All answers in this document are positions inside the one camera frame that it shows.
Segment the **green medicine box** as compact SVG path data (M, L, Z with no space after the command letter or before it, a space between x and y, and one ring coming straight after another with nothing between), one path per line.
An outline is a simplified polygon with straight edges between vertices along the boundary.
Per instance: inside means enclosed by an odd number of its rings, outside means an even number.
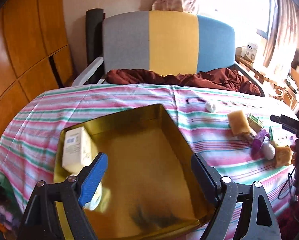
M258 133L259 131L261 131L263 129L263 123L261 122L261 120L252 115L252 114L248 114L247 116L247 120L249 123L250 128L255 131L256 133Z

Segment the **black rolled mat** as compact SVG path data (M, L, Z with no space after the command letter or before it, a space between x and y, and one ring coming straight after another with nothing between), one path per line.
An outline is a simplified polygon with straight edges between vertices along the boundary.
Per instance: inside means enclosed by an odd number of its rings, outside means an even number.
M86 54L87 64L102 55L102 23L105 19L103 9L96 8L86 11Z

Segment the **white small bundle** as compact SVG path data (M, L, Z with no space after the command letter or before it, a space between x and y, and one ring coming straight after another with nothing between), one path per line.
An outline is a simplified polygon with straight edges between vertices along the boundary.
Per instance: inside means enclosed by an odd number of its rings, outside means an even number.
M265 137L263 140L261 152L267 160L272 160L275 157L275 147L270 143L270 139L268 137Z

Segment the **grey yellow blue headboard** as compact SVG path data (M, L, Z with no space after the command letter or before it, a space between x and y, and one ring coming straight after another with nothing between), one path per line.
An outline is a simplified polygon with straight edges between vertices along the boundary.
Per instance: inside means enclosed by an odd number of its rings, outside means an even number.
M102 25L105 72L145 69L177 75L235 63L234 29L212 18L177 11L135 11Z

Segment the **striped bed sheet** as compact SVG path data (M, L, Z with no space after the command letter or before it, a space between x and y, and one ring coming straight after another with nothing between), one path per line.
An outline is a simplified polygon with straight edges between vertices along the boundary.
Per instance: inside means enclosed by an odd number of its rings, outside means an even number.
M205 104L213 102L210 113ZM275 215L289 207L286 179L292 166L252 156L246 140L234 137L227 114L241 110L271 127L275 141L290 145L295 137L270 121L272 114L293 117L285 104L272 98L228 90L176 85L86 85L45 92L26 105L0 138L0 175L6 189L24 211L37 181L52 181L57 144L62 129L100 116L132 108L162 104L195 153L201 154L220 174L243 184L259 180Z

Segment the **tan sponge block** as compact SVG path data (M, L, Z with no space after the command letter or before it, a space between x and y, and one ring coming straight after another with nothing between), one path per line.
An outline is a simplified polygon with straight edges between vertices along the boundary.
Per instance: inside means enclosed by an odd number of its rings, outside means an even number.
M289 146L277 146L275 148L275 167L289 166L292 163L292 150Z
M243 111L233 111L227 115L229 126L234 136L249 134L250 126Z

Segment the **white rolled sock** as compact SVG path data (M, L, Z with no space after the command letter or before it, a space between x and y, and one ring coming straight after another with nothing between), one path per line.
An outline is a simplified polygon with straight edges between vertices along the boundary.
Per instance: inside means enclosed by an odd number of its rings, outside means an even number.
M100 204L101 197L102 197L102 183L99 183L91 201L88 202L84 206L84 208L87 210L90 210L90 211L95 210L98 207L98 205Z

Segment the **white bed rail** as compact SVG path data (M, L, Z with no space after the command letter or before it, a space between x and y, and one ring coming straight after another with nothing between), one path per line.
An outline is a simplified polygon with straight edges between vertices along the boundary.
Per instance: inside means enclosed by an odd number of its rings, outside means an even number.
M86 81L88 81L94 72L98 70L98 68L103 64L104 58L102 56L97 57L92 61L73 81L72 87L82 86Z

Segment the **maroon blanket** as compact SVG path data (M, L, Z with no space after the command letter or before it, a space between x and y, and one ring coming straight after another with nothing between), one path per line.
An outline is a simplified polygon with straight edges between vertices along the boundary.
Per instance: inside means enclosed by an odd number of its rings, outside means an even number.
M228 90L244 94L261 96L261 90L238 70L219 68L196 74L159 75L144 69L115 69L106 74L106 82L114 85L150 84L176 85Z

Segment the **cream cardboard box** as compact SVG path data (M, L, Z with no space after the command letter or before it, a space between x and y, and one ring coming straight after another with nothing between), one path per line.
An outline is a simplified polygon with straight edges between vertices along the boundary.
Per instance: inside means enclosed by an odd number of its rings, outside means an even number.
M71 174L78 174L89 166L97 155L97 147L84 127L66 131L62 167Z

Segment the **small white crumpled ball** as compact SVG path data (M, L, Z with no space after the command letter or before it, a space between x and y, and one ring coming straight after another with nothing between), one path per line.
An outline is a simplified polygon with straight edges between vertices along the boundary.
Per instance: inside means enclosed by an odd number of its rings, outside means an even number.
M208 112L214 113L217 110L217 105L213 102L207 102L205 108Z

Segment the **white box on windowsill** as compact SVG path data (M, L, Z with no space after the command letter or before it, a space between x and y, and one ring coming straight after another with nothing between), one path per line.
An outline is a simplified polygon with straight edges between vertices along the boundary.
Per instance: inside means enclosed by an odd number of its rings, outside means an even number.
M245 60L254 63L257 53L257 45L249 43L246 46L242 47L241 57Z

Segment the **purple sachet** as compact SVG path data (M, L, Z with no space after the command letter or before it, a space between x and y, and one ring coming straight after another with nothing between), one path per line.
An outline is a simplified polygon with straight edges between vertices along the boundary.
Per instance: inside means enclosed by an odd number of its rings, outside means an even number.
M252 141L252 156L255 156L256 154L258 154L258 152L261 152L261 146L265 137L268 137L270 139L269 133L265 129L262 129L256 134L254 140Z

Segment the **gold metal tin box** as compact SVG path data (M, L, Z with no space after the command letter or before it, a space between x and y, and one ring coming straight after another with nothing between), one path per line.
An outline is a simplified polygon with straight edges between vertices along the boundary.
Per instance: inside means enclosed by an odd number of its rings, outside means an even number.
M161 104L82 123L108 157L100 204L85 214L98 239L174 239L214 207L191 170L192 149Z

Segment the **wooden wardrobe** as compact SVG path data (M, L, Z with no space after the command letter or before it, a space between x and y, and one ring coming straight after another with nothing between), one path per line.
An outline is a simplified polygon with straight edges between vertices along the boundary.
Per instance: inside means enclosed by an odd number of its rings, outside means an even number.
M63 0L0 0L0 137L31 100L75 77Z

